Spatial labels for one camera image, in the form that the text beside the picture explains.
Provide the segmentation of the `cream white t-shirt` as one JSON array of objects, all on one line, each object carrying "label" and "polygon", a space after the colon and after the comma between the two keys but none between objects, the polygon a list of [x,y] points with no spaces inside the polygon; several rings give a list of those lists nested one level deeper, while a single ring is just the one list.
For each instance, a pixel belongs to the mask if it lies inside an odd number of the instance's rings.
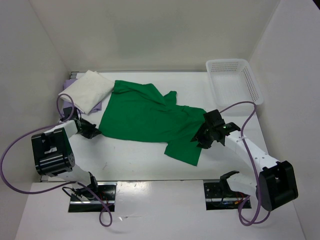
[{"label": "cream white t-shirt", "polygon": [[98,103],[112,92],[114,86],[114,80],[109,80],[95,71],[88,70],[58,96],[69,103],[74,103],[80,111],[88,115]]}]

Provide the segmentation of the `purple t-shirt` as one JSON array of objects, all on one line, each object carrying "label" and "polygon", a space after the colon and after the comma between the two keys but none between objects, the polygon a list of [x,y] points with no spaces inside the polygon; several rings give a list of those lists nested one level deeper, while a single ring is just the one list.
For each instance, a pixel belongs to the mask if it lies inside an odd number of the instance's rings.
[{"label": "purple t-shirt", "polygon": [[[73,79],[67,79],[64,83],[63,83],[63,89],[67,89],[70,85],[72,85],[77,79],[76,78],[73,78]],[[67,101],[63,101],[63,108],[68,108],[68,107],[71,107],[72,104],[70,102],[67,102]],[[101,111],[102,110],[102,102],[100,101],[97,105],[95,105],[91,111],[89,112],[90,114],[91,113],[96,113],[98,111]]]}]

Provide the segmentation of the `green t-shirt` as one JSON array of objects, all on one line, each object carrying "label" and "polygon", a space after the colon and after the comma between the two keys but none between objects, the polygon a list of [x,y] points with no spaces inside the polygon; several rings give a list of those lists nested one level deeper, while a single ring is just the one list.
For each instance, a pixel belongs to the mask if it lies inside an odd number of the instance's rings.
[{"label": "green t-shirt", "polygon": [[177,104],[177,92],[162,95],[151,83],[116,80],[99,131],[109,138],[166,143],[165,155],[197,166],[201,148],[192,138],[205,110]]}]

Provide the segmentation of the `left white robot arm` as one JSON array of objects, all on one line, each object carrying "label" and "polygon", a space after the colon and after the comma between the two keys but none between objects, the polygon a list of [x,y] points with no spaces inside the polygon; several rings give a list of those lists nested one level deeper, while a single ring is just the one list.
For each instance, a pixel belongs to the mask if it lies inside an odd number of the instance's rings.
[{"label": "left white robot arm", "polygon": [[96,178],[76,164],[70,138],[81,135],[93,139],[101,134],[95,124],[85,119],[68,120],[50,130],[31,137],[34,164],[41,176],[59,177],[74,184],[82,183],[92,191],[98,190]]}]

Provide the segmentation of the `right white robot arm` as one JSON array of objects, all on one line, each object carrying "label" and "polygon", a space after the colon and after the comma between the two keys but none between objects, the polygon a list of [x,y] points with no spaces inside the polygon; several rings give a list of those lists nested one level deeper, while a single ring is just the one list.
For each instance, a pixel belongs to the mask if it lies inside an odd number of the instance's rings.
[{"label": "right white robot arm", "polygon": [[240,192],[260,199],[266,211],[273,211],[295,200],[298,194],[293,166],[268,155],[245,135],[233,122],[217,126],[204,122],[192,142],[202,149],[209,149],[214,141],[233,151],[257,172],[258,179],[233,170],[220,177],[220,188],[227,195]]}]

